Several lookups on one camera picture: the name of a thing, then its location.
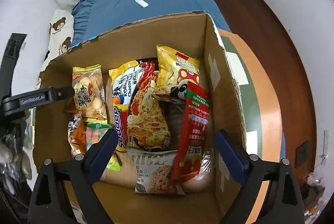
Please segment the yellow biscuit balls packet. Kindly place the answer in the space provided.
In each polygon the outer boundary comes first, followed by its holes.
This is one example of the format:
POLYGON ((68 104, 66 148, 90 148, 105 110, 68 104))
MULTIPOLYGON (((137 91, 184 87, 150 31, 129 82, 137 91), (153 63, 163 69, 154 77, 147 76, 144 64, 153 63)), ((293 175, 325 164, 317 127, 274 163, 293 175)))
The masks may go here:
POLYGON ((107 124, 105 89, 101 65, 72 68, 72 87, 77 111, 85 122, 107 124))

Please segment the colourful candy balls bag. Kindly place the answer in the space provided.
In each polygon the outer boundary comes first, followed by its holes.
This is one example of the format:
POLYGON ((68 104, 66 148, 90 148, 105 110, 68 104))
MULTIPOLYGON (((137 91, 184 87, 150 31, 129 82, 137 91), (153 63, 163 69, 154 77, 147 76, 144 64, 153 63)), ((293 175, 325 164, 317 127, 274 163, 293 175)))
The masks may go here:
POLYGON ((90 168, 100 172, 102 167, 109 171, 121 171, 121 165, 115 152, 110 155, 110 148, 107 141, 100 142, 105 134, 114 126, 110 124, 88 123, 86 124, 86 151, 91 150, 91 146, 99 144, 97 149, 93 149, 95 156, 93 157, 90 168))

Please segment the long red snack packet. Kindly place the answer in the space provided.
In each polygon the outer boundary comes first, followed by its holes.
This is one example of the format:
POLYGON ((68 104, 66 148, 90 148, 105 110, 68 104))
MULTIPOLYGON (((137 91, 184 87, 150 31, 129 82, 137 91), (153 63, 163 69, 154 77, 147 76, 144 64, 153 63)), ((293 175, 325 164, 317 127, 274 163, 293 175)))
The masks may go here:
POLYGON ((200 172, 205 138, 208 133, 209 111, 208 92, 189 81, 171 177, 174 185, 187 182, 200 172))

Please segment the green checkered mat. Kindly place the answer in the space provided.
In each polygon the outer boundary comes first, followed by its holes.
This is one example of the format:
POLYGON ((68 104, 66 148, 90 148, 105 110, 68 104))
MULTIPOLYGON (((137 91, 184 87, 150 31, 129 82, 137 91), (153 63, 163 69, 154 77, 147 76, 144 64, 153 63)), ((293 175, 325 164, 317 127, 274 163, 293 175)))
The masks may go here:
POLYGON ((284 135, 275 89, 262 64, 240 36, 222 29, 219 34, 241 91, 246 151, 264 161, 278 162, 285 149, 281 145, 284 135))

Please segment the teddy bear print pillow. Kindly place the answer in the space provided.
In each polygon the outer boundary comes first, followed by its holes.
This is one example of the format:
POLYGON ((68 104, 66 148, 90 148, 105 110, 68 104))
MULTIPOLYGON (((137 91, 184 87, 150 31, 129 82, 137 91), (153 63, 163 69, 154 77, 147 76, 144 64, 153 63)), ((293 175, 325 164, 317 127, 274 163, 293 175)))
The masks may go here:
POLYGON ((49 24, 49 45, 45 54, 42 68, 38 75, 36 88, 39 89, 41 80, 49 62, 59 55, 66 53, 74 38, 74 17, 66 10, 56 10, 49 24))

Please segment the yellow panda snack packet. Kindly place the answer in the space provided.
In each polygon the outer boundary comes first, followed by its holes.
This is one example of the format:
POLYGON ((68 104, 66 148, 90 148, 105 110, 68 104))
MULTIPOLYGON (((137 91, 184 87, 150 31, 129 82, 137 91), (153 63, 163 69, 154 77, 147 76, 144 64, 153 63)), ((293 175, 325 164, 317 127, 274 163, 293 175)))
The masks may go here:
POLYGON ((158 45, 158 77, 153 97, 161 101, 185 101, 188 82, 199 84, 200 61, 171 47, 158 45))

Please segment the Sedaap instant noodle packet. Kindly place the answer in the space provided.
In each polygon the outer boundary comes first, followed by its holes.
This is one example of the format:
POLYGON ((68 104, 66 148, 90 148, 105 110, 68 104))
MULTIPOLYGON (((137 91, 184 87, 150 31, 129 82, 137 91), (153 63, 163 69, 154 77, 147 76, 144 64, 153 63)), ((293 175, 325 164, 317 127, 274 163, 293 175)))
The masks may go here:
POLYGON ((153 97, 158 62, 156 58, 133 60, 109 70, 117 150, 163 151, 171 133, 159 101, 153 97))

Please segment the white remote control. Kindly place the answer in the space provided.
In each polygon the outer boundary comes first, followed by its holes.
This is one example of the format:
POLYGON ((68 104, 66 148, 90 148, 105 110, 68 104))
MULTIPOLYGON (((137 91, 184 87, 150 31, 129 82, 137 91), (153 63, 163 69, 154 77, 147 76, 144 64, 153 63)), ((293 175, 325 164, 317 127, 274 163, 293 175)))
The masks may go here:
POLYGON ((142 8, 147 8, 149 4, 145 2, 144 0, 135 0, 135 2, 140 5, 142 8))

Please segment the silver oat cookie packet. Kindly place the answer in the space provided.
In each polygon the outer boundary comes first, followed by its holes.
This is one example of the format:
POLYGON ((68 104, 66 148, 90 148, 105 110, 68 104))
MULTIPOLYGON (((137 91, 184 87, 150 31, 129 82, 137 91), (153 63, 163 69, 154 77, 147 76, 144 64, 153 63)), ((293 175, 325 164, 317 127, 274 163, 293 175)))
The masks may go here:
POLYGON ((172 184, 174 159, 177 151, 145 152, 128 149, 137 172, 135 193, 184 195, 182 187, 172 184))

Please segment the orange panda snack packet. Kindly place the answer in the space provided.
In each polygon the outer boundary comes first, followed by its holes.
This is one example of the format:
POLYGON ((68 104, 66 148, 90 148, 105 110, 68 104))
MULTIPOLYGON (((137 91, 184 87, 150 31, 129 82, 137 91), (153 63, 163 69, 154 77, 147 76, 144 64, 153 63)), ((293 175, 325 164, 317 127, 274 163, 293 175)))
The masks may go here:
POLYGON ((71 117, 67 126, 67 133, 71 157, 74 158, 78 154, 85 154, 87 151, 86 128, 81 111, 71 117))

